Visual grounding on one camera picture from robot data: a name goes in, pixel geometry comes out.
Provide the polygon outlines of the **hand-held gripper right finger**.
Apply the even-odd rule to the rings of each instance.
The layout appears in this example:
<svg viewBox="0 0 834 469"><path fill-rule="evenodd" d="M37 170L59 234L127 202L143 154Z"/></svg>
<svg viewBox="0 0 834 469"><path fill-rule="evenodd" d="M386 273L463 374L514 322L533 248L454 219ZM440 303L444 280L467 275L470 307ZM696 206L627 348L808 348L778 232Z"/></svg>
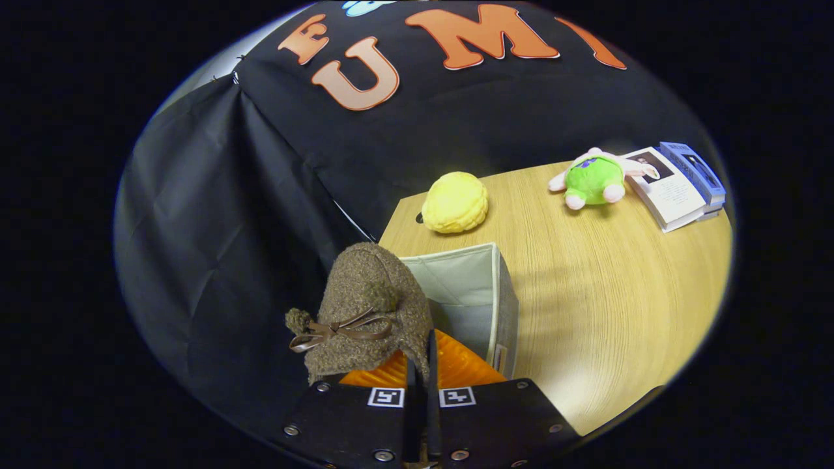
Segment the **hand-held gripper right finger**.
<svg viewBox="0 0 834 469"><path fill-rule="evenodd" d="M450 335L429 342L427 451L440 468L545 468L580 435L531 379L508 380Z"/></svg>

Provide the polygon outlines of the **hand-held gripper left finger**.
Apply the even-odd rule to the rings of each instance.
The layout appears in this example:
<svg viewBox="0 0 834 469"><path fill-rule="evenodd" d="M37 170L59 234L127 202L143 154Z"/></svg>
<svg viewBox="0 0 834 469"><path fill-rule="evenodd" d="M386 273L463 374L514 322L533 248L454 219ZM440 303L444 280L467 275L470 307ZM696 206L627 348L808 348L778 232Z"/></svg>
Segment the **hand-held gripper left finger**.
<svg viewBox="0 0 834 469"><path fill-rule="evenodd" d="M420 459L425 392L397 351L379 371L316 381L280 425L280 445L315 468L405 468Z"/></svg>

